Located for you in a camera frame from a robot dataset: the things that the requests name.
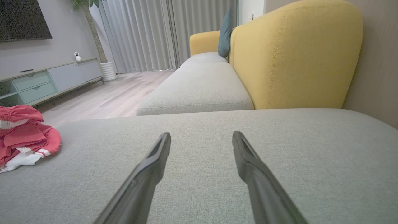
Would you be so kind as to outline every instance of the white camera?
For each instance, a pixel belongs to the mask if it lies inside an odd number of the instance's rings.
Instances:
[[[79,52],[75,52],[74,55],[76,56],[76,61],[81,60],[82,58],[80,57]]]

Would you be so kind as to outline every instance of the gray curtain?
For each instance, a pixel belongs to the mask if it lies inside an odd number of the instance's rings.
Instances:
[[[179,67],[190,56],[189,37],[195,33],[220,30],[229,7],[233,24],[237,24],[237,0],[167,0],[173,32],[176,64]]]
[[[190,57],[189,37],[216,31],[237,0],[111,0],[101,17],[119,73],[176,69]]]

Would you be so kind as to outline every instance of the black tv screen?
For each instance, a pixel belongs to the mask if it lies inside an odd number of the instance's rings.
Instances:
[[[37,0],[0,0],[0,42],[50,38]]]

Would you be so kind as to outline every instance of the mint green drawer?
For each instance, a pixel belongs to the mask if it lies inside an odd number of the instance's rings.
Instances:
[[[12,80],[19,91],[49,82],[45,71],[23,76]]]
[[[47,83],[26,91],[21,92],[22,98],[26,103],[30,103],[32,101],[38,100],[42,97],[48,96],[52,93],[55,93],[55,90],[51,83]]]

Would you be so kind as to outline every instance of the laminate flooring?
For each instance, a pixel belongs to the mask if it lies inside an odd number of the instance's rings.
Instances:
[[[95,83],[35,106],[44,124],[58,127],[73,121],[135,116],[142,100],[175,70],[127,73]]]

